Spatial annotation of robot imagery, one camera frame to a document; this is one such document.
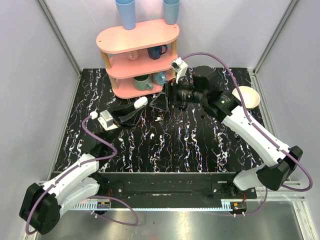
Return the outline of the white earbud charging case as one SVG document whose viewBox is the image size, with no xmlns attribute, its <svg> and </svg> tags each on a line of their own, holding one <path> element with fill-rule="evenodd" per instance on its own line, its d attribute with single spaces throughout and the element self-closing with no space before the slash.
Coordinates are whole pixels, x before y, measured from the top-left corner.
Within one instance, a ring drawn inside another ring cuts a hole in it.
<svg viewBox="0 0 320 240">
<path fill-rule="evenodd" d="M 138 109 L 145 107 L 147 104 L 148 104 L 148 98 L 143 96 L 143 97 L 140 97 L 139 99 L 137 99 L 134 102 L 133 106 L 136 110 L 138 110 Z"/>
</svg>

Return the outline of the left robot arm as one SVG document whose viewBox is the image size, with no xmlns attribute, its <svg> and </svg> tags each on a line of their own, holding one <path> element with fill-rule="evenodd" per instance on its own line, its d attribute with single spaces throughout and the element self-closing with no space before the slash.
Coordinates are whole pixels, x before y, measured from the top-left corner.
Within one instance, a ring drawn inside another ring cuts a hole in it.
<svg viewBox="0 0 320 240">
<path fill-rule="evenodd" d="M 20 218 L 25 220 L 26 235 L 49 233 L 67 211 L 86 199 L 97 199 L 100 204 L 108 199 L 133 210 L 123 200 L 113 197 L 108 178 L 99 173 L 99 169 L 115 157 L 118 150 L 90 131 L 87 123 L 98 120 L 106 132 L 113 131 L 135 123 L 147 104 L 148 99 L 140 97 L 135 102 L 120 107 L 101 112 L 92 111 L 81 122 L 82 129 L 98 143 L 53 179 L 43 184 L 33 183 L 27 188 L 19 211 Z"/>
</svg>

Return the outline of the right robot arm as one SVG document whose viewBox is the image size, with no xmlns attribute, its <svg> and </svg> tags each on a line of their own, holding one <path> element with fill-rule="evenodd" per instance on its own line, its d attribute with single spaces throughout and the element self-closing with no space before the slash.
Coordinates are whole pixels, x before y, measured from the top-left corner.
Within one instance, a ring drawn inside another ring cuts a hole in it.
<svg viewBox="0 0 320 240">
<path fill-rule="evenodd" d="M 277 191 L 282 187 L 296 169 L 303 150 L 297 145 L 290 147 L 274 137 L 244 112 L 241 102 L 233 94 L 217 86 L 210 87 L 209 83 L 214 80 L 215 73 L 209 66 L 193 69 L 192 85 L 182 83 L 187 67 L 173 63 L 171 68 L 176 73 L 176 79 L 165 83 L 165 97 L 158 96 L 154 103 L 159 104 L 159 108 L 164 111 L 186 103 L 201 104 L 207 115 L 237 133 L 262 159 L 262 165 L 243 170 L 234 177 L 233 182 L 227 185 L 228 195 L 236 199 L 250 188 L 264 186 Z"/>
</svg>

